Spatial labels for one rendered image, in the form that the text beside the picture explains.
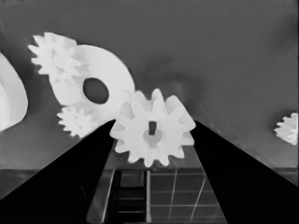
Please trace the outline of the white round pin carrier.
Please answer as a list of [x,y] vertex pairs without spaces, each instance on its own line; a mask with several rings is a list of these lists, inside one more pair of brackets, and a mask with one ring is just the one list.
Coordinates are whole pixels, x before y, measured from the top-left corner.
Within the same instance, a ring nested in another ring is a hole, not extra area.
[[121,106],[135,93],[132,76],[123,61],[106,49],[78,45],[83,59],[88,62],[80,73],[62,84],[52,84],[54,95],[64,106],[86,107],[99,124],[113,120]]

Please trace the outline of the small white toothed gear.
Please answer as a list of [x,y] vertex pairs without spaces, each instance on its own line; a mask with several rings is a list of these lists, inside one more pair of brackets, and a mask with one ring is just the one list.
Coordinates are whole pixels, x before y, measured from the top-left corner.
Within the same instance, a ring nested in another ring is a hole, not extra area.
[[39,65],[39,75],[48,75],[51,84],[63,87],[75,85],[78,80],[90,74],[86,52],[75,39],[51,32],[33,35],[34,45],[28,49],[35,55],[31,59]]
[[298,144],[298,114],[291,113],[288,117],[283,117],[274,131],[277,137],[296,146]]
[[137,91],[129,103],[121,106],[110,136],[118,141],[117,153],[129,153],[129,163],[142,159],[146,168],[156,161],[167,167],[170,156],[185,158],[183,148],[194,145],[191,131],[195,127],[194,119],[176,95],[164,98],[155,89],[150,99]]
[[72,137],[84,138],[92,133],[98,126],[100,115],[93,108],[84,105],[64,106],[57,113],[58,124],[63,126],[65,132]]

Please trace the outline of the large thick white disc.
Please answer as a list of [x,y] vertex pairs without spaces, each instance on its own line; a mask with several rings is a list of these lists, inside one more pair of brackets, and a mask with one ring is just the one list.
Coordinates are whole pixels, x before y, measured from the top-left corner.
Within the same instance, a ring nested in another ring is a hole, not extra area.
[[21,78],[0,52],[0,132],[20,123],[27,109],[28,97]]

